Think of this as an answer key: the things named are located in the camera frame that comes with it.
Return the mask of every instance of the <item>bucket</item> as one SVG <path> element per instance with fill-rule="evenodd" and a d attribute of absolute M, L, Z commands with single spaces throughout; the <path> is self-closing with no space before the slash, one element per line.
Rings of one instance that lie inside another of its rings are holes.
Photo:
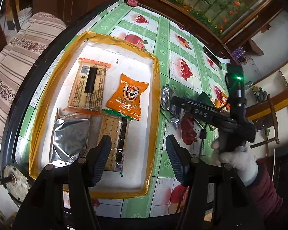
<path fill-rule="evenodd" d="M 32 17 L 33 11 L 31 7 L 27 7 L 18 12 L 18 20 L 20 27 L 25 25 L 25 23 Z"/>

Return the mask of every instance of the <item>barcode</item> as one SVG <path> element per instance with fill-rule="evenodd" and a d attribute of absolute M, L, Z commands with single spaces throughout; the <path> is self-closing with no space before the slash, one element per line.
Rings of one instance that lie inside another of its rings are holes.
<path fill-rule="evenodd" d="M 82 65 L 80 73 L 87 75 L 89 68 L 89 66 Z"/>

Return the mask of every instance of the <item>hand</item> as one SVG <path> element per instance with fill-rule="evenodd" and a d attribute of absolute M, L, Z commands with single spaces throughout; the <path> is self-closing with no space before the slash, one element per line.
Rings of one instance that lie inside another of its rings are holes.
<path fill-rule="evenodd" d="M 245 146 L 239 146 L 232 152 L 219 152 L 219 140 L 216 139 L 211 144 L 214 149 L 213 160 L 216 165 L 221 163 L 229 163 L 237 169 L 238 176 L 245 186 L 250 185 L 256 178 L 258 166 L 256 157 L 252 155 L 251 148 L 248 143 Z"/>

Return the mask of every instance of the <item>red label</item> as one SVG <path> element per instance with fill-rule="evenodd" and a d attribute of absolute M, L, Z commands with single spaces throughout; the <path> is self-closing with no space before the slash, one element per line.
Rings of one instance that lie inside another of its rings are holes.
<path fill-rule="evenodd" d="M 138 1 L 137 0 L 128 0 L 127 4 L 130 6 L 137 6 Z"/>

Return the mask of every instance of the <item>striped cushion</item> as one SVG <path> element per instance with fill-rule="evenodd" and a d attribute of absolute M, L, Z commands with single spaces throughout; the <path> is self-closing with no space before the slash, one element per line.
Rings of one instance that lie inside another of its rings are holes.
<path fill-rule="evenodd" d="M 0 143 L 13 99 L 39 55 L 64 29 L 65 24 L 47 13 L 37 13 L 23 25 L 0 53 Z"/>

